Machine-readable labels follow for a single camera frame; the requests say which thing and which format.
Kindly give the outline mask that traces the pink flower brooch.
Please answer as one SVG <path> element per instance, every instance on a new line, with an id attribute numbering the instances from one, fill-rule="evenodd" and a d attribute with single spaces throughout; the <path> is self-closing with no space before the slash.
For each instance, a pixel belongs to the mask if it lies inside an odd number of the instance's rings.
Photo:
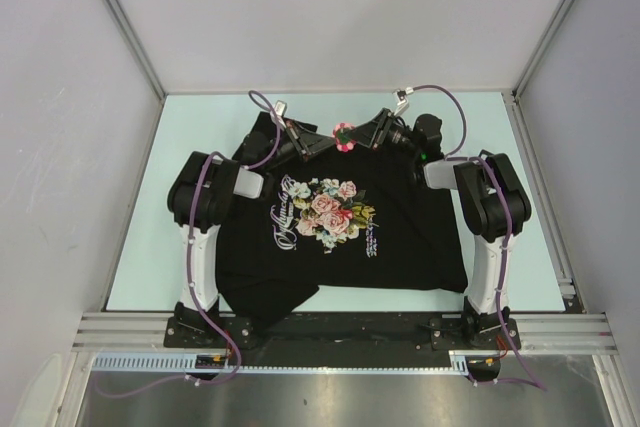
<path id="1" fill-rule="evenodd" d="M 355 148 L 356 142 L 351 138 L 351 132 L 355 129 L 355 126 L 350 123 L 339 123 L 335 126 L 332 132 L 332 137 L 335 140 L 336 148 L 342 153 L 348 153 Z"/>

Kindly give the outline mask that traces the black floral print t-shirt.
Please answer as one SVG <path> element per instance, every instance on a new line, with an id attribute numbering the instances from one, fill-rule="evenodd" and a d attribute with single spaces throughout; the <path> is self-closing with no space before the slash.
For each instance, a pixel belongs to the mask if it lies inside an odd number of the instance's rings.
<path id="1" fill-rule="evenodd" d="M 387 144 L 270 168 L 271 193 L 239 201 L 220 228 L 216 278 L 464 292 L 451 195 L 416 167 L 415 153 Z"/>

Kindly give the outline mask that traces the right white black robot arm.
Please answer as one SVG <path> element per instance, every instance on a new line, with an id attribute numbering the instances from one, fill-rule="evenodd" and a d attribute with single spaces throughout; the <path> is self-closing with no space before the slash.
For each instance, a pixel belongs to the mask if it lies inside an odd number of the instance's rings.
<path id="1" fill-rule="evenodd" d="M 464 297 L 457 333 L 473 348 L 510 338 L 507 278 L 515 238 L 530 220 L 532 207 L 505 154 L 481 152 L 476 157 L 447 157 L 441 152 L 442 120 L 422 114 L 407 128 L 400 117 L 382 110 L 372 121 L 334 129 L 338 147 L 386 144 L 416 154 L 416 178 L 426 187 L 458 194 L 463 219 L 474 235 L 472 280 Z"/>

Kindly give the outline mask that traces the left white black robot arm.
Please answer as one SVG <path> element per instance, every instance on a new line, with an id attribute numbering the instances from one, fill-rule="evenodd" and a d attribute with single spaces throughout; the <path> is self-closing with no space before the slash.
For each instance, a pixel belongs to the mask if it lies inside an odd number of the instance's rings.
<path id="1" fill-rule="evenodd" d="M 197 345 L 214 344 L 221 334 L 220 297 L 255 323 L 279 321 L 319 291 L 310 283 L 243 274 L 216 278 L 217 239 L 232 207 L 241 200 L 260 201 L 274 188 L 270 168 L 286 161 L 307 161 L 336 147 L 317 127 L 292 119 L 274 131 L 261 115 L 232 157 L 194 151 L 171 186 L 167 207 L 181 230 L 186 257 L 184 287 L 174 315 L 189 318 L 186 334 Z"/>

